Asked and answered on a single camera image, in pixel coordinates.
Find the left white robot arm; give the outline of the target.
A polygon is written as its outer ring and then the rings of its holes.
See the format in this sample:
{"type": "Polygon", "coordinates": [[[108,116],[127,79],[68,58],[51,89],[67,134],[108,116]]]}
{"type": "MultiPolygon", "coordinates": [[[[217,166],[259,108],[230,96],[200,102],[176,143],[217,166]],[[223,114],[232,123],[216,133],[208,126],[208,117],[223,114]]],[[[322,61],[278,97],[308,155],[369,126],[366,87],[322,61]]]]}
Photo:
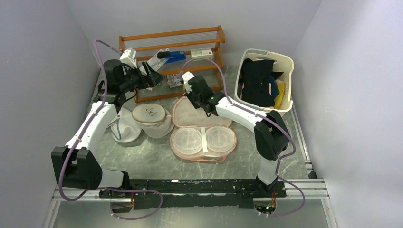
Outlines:
{"type": "Polygon", "coordinates": [[[112,187],[113,192],[121,198],[131,193],[128,174],[101,168],[94,153],[104,131],[126,102],[125,94],[136,89],[155,87],[165,79],[147,62],[142,65],[145,73],[118,59],[104,62],[104,80],[98,86],[90,113],[75,136],[65,146],[55,147],[51,153],[60,188],[96,190],[112,187]]]}

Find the black bra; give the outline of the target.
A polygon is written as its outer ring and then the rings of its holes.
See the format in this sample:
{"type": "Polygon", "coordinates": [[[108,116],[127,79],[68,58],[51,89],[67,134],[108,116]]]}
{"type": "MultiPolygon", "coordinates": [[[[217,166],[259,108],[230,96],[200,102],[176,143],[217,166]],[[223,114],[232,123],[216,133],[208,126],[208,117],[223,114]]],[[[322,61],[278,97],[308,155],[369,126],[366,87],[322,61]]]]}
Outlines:
{"type": "Polygon", "coordinates": [[[247,58],[240,69],[239,98],[259,107],[274,107],[274,99],[269,94],[269,83],[276,82],[283,72],[273,70],[275,60],[247,58]]]}

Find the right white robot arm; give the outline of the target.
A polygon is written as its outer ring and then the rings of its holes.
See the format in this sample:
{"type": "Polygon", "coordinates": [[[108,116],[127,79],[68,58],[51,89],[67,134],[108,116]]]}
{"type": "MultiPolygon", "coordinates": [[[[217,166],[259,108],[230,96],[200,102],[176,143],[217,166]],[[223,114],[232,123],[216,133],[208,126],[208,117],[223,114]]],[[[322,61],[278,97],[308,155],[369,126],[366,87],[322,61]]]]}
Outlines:
{"type": "Polygon", "coordinates": [[[207,116],[225,117],[253,132],[255,146],[261,156],[256,189],[259,195],[269,196],[275,189],[280,155],[290,143],[290,134],[281,115],[276,111],[251,110],[229,98],[223,92],[214,92],[202,76],[187,72],[182,75],[185,96],[195,109],[207,116]]]}

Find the floral mesh laundry bag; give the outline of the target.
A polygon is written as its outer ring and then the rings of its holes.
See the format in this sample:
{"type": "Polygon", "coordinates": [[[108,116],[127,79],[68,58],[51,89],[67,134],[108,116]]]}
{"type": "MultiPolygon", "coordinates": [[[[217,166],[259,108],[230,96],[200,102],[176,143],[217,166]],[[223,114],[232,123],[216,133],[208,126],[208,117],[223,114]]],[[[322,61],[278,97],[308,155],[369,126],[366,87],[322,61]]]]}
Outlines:
{"type": "Polygon", "coordinates": [[[187,97],[173,106],[172,122],[177,129],[171,134],[173,153],[184,160],[195,162],[222,162],[237,145],[232,120],[195,109],[187,97]]]}

